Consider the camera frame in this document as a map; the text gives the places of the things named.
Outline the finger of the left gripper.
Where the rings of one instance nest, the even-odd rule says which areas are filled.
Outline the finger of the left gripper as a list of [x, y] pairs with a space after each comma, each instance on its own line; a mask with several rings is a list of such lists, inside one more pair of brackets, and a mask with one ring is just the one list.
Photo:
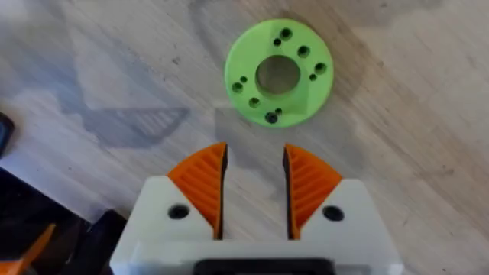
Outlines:
[[16, 224], [1, 226], [1, 275], [23, 274], [44, 250], [56, 225]]

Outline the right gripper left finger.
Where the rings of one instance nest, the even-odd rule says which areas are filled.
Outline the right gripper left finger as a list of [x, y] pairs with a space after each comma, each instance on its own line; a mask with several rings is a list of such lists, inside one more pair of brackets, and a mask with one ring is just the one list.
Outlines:
[[221, 241], [228, 145], [198, 150], [145, 181], [125, 227], [126, 243]]

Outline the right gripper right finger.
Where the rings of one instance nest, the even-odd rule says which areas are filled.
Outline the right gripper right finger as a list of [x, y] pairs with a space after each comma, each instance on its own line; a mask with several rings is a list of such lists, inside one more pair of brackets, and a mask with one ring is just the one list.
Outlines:
[[338, 206], [322, 203], [340, 185], [343, 176], [325, 161], [309, 151], [286, 144], [283, 151], [283, 169], [287, 186], [287, 237], [300, 239], [300, 230], [314, 212], [331, 222], [340, 222], [345, 213]]

